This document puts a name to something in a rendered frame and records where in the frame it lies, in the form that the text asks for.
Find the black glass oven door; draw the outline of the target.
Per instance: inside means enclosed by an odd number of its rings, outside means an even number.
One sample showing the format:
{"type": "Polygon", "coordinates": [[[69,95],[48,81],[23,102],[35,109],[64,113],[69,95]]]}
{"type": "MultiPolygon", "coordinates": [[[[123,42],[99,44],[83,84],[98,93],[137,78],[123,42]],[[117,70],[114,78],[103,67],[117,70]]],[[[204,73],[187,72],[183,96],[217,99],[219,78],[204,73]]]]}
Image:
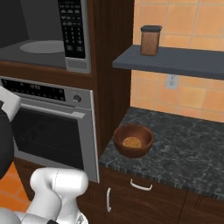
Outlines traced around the black glass oven door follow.
{"type": "Polygon", "coordinates": [[[12,121],[15,156],[42,166],[80,169],[91,181],[98,181],[92,111],[46,101],[23,99],[22,103],[49,109],[74,110],[86,115],[82,119],[67,118],[20,106],[12,121]]]}

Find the dark wood cupboard door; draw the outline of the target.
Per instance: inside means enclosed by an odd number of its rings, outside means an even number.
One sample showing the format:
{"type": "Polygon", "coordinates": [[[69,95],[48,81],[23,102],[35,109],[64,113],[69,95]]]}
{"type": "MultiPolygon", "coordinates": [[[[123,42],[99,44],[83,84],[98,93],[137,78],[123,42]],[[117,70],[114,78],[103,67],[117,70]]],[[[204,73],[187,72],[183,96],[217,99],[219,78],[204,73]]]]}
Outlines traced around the dark wood cupboard door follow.
{"type": "Polygon", "coordinates": [[[224,224],[224,201],[188,192],[178,224],[224,224]]]}
{"type": "Polygon", "coordinates": [[[106,224],[179,224],[184,203],[179,206],[168,201],[147,197],[136,190],[110,185],[111,211],[107,211],[106,224]]]}

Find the brown wooden bowl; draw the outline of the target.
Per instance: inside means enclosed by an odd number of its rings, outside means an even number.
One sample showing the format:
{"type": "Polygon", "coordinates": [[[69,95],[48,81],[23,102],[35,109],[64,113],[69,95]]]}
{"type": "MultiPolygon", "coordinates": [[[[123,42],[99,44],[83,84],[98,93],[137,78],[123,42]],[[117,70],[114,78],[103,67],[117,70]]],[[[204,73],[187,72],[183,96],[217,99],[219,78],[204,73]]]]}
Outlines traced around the brown wooden bowl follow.
{"type": "Polygon", "coordinates": [[[148,153],[154,143],[151,130],[139,124],[124,124],[119,126],[113,135],[116,149],[126,158],[140,158],[148,153]],[[128,148],[123,146],[126,137],[136,137],[142,143],[141,148],[128,148]]]}

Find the dark wood drawer front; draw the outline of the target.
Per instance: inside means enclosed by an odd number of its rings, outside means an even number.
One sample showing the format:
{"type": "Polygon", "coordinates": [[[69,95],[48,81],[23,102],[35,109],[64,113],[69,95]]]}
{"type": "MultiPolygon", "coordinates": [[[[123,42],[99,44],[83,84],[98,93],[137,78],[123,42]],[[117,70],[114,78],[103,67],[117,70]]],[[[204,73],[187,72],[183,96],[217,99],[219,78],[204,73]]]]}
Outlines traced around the dark wood drawer front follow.
{"type": "Polygon", "coordinates": [[[139,193],[145,194],[147,197],[168,201],[172,204],[176,204],[179,206],[184,203],[187,194],[186,190],[181,190],[172,186],[163,185],[147,178],[139,178],[135,175],[115,171],[102,166],[100,167],[100,174],[104,184],[113,184],[129,190],[136,190],[139,193]],[[135,187],[132,187],[130,185],[130,179],[133,179],[133,182],[140,186],[149,187],[150,185],[153,185],[152,190],[146,192],[136,189],[135,187]]]}

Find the dark wood tall cabinet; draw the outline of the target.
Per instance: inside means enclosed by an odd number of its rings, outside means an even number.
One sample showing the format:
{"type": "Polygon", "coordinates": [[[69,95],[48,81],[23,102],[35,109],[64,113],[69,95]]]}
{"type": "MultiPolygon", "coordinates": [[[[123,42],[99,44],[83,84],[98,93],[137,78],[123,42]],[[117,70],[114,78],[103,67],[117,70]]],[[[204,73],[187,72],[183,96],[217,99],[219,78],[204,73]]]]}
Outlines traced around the dark wood tall cabinet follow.
{"type": "MultiPolygon", "coordinates": [[[[99,181],[88,180],[87,190],[76,198],[88,224],[104,224],[105,192],[100,183],[99,160],[114,131],[130,106],[131,73],[113,67],[113,61],[132,43],[134,0],[87,0],[87,24],[91,72],[69,72],[65,68],[0,60],[0,76],[81,88],[94,92],[94,122],[97,143],[99,181]]],[[[31,200],[32,174],[46,168],[15,156],[14,165],[31,200]]]]}

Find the grey microwave oven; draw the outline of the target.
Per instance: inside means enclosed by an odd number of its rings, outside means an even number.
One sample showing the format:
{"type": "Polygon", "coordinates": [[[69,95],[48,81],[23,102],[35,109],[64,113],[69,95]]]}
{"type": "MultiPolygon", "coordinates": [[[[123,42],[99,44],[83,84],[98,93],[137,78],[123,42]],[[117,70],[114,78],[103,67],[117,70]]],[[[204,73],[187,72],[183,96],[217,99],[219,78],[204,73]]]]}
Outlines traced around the grey microwave oven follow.
{"type": "Polygon", "coordinates": [[[65,50],[65,69],[91,72],[87,0],[58,0],[59,19],[65,50]]]}

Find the white wall power outlet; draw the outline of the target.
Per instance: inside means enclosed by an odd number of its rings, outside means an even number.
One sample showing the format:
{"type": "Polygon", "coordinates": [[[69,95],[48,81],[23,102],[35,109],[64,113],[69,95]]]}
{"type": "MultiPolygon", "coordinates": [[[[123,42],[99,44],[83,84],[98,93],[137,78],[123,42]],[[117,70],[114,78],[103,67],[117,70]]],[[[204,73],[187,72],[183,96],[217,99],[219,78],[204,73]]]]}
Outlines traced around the white wall power outlet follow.
{"type": "Polygon", "coordinates": [[[167,89],[177,89],[179,83],[179,77],[176,74],[167,74],[165,87],[167,89]]]}

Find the steel wall oven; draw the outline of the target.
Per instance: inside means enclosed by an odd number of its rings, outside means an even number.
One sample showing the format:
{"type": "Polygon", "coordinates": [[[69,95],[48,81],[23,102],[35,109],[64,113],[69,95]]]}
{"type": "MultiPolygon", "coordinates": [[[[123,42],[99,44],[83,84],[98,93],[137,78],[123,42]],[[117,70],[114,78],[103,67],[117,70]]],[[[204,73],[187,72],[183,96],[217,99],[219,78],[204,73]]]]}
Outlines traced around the steel wall oven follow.
{"type": "Polygon", "coordinates": [[[4,76],[0,86],[21,98],[12,121],[16,157],[99,181],[93,91],[4,76]]]}

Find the glass microwave door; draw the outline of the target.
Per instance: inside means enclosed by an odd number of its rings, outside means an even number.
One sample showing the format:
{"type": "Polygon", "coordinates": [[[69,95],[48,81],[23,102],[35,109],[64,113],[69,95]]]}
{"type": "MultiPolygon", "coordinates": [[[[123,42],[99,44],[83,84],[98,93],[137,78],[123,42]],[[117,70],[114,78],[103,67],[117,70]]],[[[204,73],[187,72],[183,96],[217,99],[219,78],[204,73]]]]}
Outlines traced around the glass microwave door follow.
{"type": "Polygon", "coordinates": [[[0,0],[0,60],[66,67],[58,0],[0,0]]]}

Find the brown jar with black lid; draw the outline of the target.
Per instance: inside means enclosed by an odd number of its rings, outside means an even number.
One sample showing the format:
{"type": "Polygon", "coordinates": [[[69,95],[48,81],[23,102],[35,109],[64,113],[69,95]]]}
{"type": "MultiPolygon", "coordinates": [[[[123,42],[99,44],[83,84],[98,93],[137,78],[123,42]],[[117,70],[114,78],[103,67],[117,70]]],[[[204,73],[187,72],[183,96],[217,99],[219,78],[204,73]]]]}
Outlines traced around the brown jar with black lid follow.
{"type": "Polygon", "coordinates": [[[140,53],[145,56],[156,56],[160,40],[161,25],[144,25],[141,27],[140,53]]]}

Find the dark grey wall shelf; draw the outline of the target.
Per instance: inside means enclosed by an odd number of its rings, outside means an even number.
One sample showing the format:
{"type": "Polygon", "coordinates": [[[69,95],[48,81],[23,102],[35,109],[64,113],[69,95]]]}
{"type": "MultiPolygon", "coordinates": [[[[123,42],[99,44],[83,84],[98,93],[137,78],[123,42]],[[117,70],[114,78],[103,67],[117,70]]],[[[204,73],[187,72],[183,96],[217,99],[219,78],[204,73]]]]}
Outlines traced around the dark grey wall shelf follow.
{"type": "Polygon", "coordinates": [[[113,67],[224,81],[224,52],[160,47],[156,56],[143,56],[140,46],[132,45],[113,67]]]}

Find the round golden waffle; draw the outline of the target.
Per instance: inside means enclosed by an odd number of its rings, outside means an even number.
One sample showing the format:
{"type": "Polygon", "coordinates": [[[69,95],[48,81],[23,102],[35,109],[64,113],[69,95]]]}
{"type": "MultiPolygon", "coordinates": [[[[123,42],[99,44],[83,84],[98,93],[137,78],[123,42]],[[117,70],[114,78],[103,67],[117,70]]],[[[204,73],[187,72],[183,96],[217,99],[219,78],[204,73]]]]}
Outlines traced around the round golden waffle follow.
{"type": "Polygon", "coordinates": [[[122,141],[122,145],[128,148],[141,148],[142,143],[136,137],[129,136],[122,141]]]}

